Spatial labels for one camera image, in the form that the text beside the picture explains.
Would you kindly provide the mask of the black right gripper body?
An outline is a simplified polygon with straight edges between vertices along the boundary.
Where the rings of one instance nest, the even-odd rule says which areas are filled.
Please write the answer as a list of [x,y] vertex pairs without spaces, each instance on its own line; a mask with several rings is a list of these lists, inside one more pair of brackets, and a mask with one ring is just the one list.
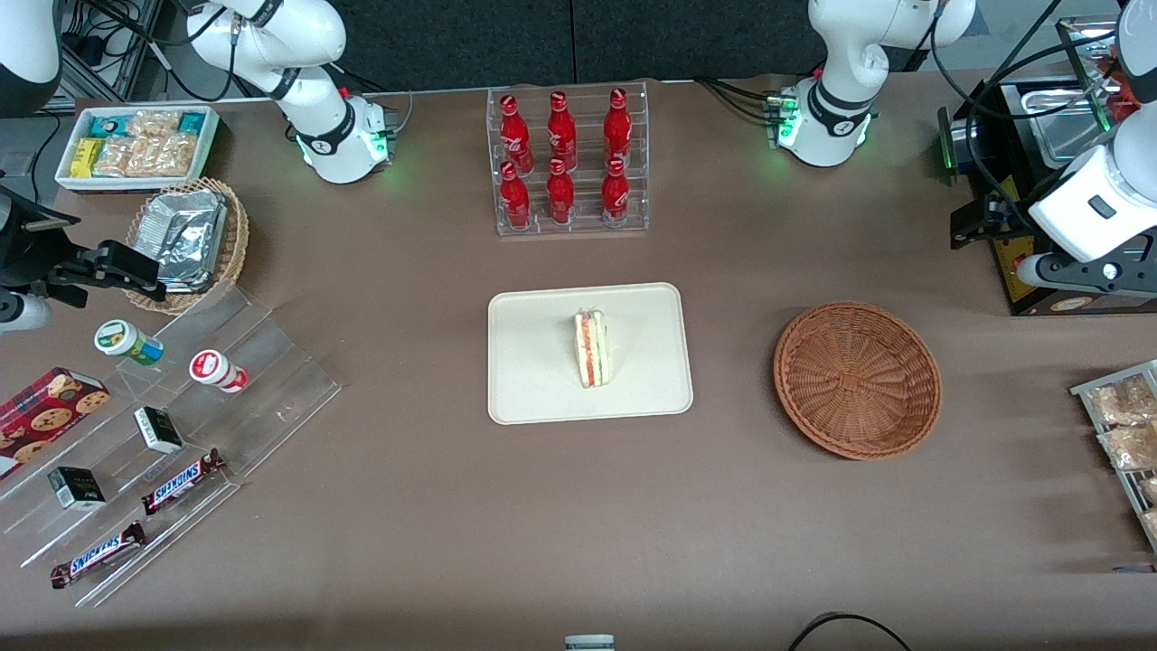
[[24,288],[46,281],[65,262],[76,259],[81,250],[71,242],[62,228],[30,231],[29,225],[44,222],[40,205],[25,201],[20,194],[3,188],[3,230],[1,231],[1,284]]

